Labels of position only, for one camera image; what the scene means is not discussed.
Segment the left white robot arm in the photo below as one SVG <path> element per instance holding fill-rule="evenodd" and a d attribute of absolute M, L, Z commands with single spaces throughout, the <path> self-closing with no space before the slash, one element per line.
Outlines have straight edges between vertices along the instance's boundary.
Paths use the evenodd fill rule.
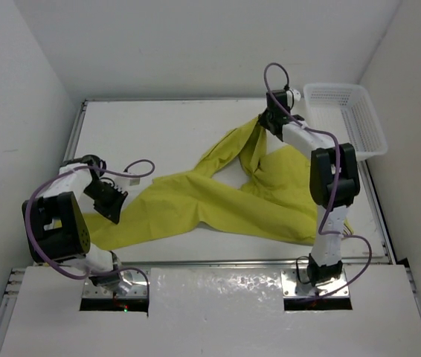
<path fill-rule="evenodd" d="M 86 195 L 93 208 L 117 224 L 128 193 L 116 184 L 102 181 L 106 162 L 85 155 L 62 163 L 59 177 L 36 198 L 22 204 L 30 255 L 36 263 L 66 264 L 83 271 L 94 285 L 122 279 L 116 254 L 98 248 L 91 237 L 78 199 Z"/>

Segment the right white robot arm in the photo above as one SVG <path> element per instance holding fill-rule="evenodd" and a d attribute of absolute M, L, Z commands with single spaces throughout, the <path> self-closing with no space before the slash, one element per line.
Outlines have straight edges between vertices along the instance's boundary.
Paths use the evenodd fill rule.
<path fill-rule="evenodd" d="M 317 233 L 306 269 L 309 283 L 316 286 L 340 277 L 344 221 L 360 192 L 353 145 L 340 144 L 334 134 L 313 129 L 279 109 L 265 109 L 258 123 L 309 159 L 309 191 L 318 215 Z"/>

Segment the yellow-green trousers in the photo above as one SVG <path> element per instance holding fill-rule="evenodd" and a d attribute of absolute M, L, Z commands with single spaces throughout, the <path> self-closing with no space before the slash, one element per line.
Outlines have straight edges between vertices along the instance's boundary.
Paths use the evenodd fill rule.
<path fill-rule="evenodd" d="M 351 227 L 335 205 L 310 195 L 310 155 L 333 142 L 290 123 L 283 146 L 267 150 L 268 131 L 257 119 L 216 142 L 192 170 L 158 177 L 112 223 L 85 216 L 92 242 L 112 250 L 185 234 L 200 224 L 230 234 L 300 245 L 339 238 Z"/>

